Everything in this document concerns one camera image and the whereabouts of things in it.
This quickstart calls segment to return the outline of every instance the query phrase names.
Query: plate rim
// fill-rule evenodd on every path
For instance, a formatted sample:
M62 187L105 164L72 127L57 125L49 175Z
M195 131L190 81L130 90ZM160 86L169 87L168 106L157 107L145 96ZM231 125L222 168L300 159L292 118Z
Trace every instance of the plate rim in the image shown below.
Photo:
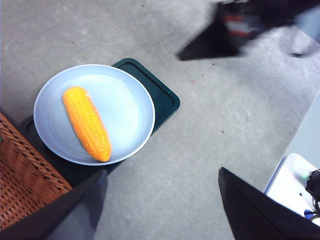
M152 125L151 125L151 128L149 130L149 133L147 135L147 137L145 138L145 140L140 144L140 146L134 150L133 152L129 153L128 155L116 160L116 161L113 161L113 162L97 162L97 163L85 163L85 162L81 162L81 161L77 161L77 160L73 160L69 157L66 157L66 156L63 156L62 154L58 153L57 151L55 151L52 146L50 146L50 144L47 143L46 140L44 140L43 138L43 135L40 133L40 131L38 131L38 123L37 123L37 114L36 114L36 108L37 108L37 105L38 105L38 102L39 102L39 98L40 98L40 95L41 93L43 92L43 90L47 87L47 85L52 82L54 80L54 78L58 77L59 75L63 74L64 72L66 71L69 71L71 69L76 69L76 68L81 68L81 67L89 67L89 66L97 66L97 67L105 67L105 68L109 68L109 69L114 69L116 71L119 71L119 72L122 72L126 75L128 75L129 77L133 78L138 84L140 84L140 86L142 87L142 89L146 92L150 102L151 102L151 106L152 106ZM135 153L137 153L148 141L148 139L150 138L151 134L152 134L152 131L154 129L154 126L155 126L155 120L156 120L156 112L155 112L155 105L154 105L154 102L150 96L150 93L148 92L148 90L145 88L145 86L138 80L136 79L134 76L132 76L131 74L119 69L119 68L116 68L114 66L109 66L109 65L104 65L104 64L96 64L96 63L90 63L90 64L82 64L82 65L76 65L76 66L72 66L72 67L69 67L63 71L60 71L58 72L57 74L55 74L54 76L52 76L44 85L43 87L41 88L41 90L39 91L36 99L35 99L35 102L34 102L34 107L33 107L33 120L34 120L34 126L35 126L35 129L40 137L40 139L43 141L43 143L53 152L55 153L56 155L58 155L59 157L67 160L67 161L70 161L72 163L76 163L76 164L80 164L80 165L86 165L86 166L103 166L103 165L110 165L110 164L115 164L115 163L118 163L120 161L123 161L129 157L131 157L132 155L134 155Z

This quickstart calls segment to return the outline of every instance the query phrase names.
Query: yellow corn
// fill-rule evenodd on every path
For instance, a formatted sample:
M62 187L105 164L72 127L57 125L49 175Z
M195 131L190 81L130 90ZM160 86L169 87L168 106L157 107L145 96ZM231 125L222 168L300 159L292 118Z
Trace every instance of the yellow corn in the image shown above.
M94 159L107 162L111 155L111 143L88 92L80 86L73 86L64 92L62 99L84 149Z

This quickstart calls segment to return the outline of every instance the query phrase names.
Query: black cable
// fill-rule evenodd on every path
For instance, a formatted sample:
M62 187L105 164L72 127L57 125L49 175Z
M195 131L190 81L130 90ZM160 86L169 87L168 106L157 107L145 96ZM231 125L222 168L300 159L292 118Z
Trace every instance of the black cable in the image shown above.
M309 214L319 214L319 213L317 211L308 211L304 213L304 215L309 215Z
M320 215L319 215L319 214L310 217L309 220L310 220L310 221L313 221L313 220L318 219L318 218L320 218Z

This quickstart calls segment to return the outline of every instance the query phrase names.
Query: blurry object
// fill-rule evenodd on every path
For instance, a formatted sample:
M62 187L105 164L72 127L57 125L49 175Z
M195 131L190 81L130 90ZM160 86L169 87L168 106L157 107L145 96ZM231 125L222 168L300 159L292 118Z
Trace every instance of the blurry object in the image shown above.
M227 169L220 169L218 182L224 211L236 240L320 239L318 226Z
M305 58L317 53L320 44L311 38L305 39L303 35L304 33L294 25L284 27L280 32L280 49L295 58Z
M319 0L218 3L213 22L179 52L178 57L191 60L239 55L249 40L271 28L292 25L298 14L318 4Z

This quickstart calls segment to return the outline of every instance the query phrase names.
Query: black object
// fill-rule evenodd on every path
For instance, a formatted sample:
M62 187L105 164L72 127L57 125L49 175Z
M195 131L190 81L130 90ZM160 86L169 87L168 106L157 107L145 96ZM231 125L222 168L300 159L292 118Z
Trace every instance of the black object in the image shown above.
M306 182L305 190L315 199L320 200L320 171L315 170L311 173L310 179Z
M273 201L226 168L219 171L224 211L236 240L315 240L320 227Z
M0 240L90 240L107 191L103 169L48 206L0 231Z
M178 96L165 86L156 76L148 71L141 63L132 58L124 58L113 67L121 69L134 76L148 90L155 108L154 133L171 115L178 110ZM53 153L40 139L33 116L25 119L19 126L22 135L33 145L40 154L53 165L72 187L90 177L100 169L111 173L122 161L105 166L86 166L67 161Z
M310 179L306 182L305 190L314 198L314 207L317 210L317 215L313 219L320 218L320 171L315 170L311 173Z

